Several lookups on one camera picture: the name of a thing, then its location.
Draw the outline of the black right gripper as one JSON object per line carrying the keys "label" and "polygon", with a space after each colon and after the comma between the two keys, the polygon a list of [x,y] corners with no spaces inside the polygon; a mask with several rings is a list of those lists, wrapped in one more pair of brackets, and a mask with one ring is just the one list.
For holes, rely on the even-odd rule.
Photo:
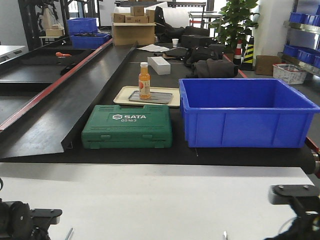
{"label": "black right gripper", "polygon": [[273,205],[289,205],[296,217],[288,230],[272,240],[318,240],[320,238],[320,189],[310,184],[279,184],[269,189]]}

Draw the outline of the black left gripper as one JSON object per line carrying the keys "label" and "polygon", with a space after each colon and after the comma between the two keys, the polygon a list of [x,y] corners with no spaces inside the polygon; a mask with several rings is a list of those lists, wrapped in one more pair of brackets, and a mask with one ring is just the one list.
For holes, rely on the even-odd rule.
{"label": "black left gripper", "polygon": [[57,225],[61,209],[33,208],[21,201],[0,202],[2,240],[49,240],[50,225]]}

